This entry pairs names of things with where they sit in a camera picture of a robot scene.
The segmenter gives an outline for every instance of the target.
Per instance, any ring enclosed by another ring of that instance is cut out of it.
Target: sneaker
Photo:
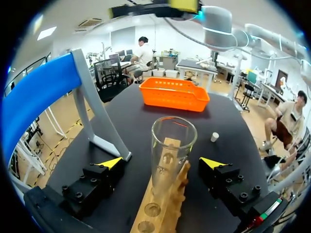
[[[261,152],[265,152],[266,150],[270,150],[271,147],[272,147],[271,142],[263,141],[263,142],[262,142],[262,146],[259,147],[259,150],[260,150]]]

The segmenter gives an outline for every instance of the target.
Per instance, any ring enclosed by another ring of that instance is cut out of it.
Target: white bin
[[[154,77],[163,77],[165,69],[159,68],[159,70],[158,69],[153,69],[152,71],[154,73]]]
[[[152,70],[148,70],[148,71],[145,71],[142,73],[142,76],[144,78],[149,78],[149,77],[152,77]]]
[[[165,71],[165,74],[166,74],[167,78],[177,78],[178,71],[177,70],[167,69]]]

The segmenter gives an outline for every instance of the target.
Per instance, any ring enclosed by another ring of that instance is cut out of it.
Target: black work surface
[[[200,66],[200,64],[197,64],[196,61],[190,61],[190,60],[186,60],[183,59],[178,63],[179,67],[189,67],[189,68],[195,68],[195,69],[201,69],[201,70],[208,70],[214,73],[218,73],[218,71],[216,70],[211,70],[211,69],[205,69],[202,66]]]
[[[212,198],[199,178],[200,157],[237,164],[245,180],[251,185],[260,185],[262,193],[267,193],[255,141],[228,98],[210,94],[210,103],[201,113],[152,107],[144,105],[138,85],[133,84],[116,96],[106,110],[133,157],[126,165],[125,175],[115,192],[100,202],[92,216],[83,219],[86,224],[105,233],[130,232],[151,176],[151,126],[163,116],[184,117],[198,131],[198,139],[189,157],[189,184],[177,225],[178,233],[231,233],[240,222],[220,200]],[[91,124],[98,136],[107,138],[108,132],[100,125],[97,116]],[[215,143],[210,141],[213,132],[220,135]],[[61,193],[61,187],[77,180],[85,165],[112,158],[89,143],[84,130],[81,130],[58,162],[48,184]]]

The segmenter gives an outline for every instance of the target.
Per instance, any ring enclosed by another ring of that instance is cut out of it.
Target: small white cylinder
[[[210,139],[211,142],[216,142],[216,140],[219,138],[219,134],[218,133],[213,133],[212,134],[212,138]]]

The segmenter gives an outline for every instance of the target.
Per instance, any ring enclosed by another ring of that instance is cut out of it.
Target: blue padding
[[[71,53],[38,67],[2,102],[2,146],[5,164],[31,123],[52,103],[81,85]]]

